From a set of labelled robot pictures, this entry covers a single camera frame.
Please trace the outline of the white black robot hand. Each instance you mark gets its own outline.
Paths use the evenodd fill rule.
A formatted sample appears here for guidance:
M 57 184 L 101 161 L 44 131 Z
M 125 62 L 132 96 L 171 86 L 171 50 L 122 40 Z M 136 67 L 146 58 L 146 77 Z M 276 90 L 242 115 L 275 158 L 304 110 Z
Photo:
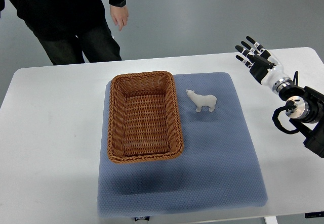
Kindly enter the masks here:
M 293 84 L 278 58 L 250 36 L 235 49 L 240 53 L 236 58 L 249 69 L 253 78 L 273 93 L 278 94 L 284 87 Z

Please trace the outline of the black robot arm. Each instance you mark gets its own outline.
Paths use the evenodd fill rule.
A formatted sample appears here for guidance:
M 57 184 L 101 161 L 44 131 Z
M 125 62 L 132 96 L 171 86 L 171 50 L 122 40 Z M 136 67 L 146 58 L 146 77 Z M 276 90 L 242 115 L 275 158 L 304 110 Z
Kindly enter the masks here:
M 279 91 L 285 101 L 286 116 L 295 130 L 285 130 L 287 134 L 301 133 L 305 148 L 323 157 L 323 94 L 305 86 L 288 85 Z

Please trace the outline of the person's bare hand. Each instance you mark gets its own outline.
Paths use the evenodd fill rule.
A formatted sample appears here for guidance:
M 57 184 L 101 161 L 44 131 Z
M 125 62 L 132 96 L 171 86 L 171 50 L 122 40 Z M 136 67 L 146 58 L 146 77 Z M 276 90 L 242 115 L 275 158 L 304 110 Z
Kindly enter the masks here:
M 128 23 L 129 11 L 128 11 L 127 6 L 116 7 L 116 6 L 110 5 L 110 15 L 111 15 L 111 18 L 112 18 L 115 26 L 118 27 L 119 31 L 122 31 L 122 29 Z

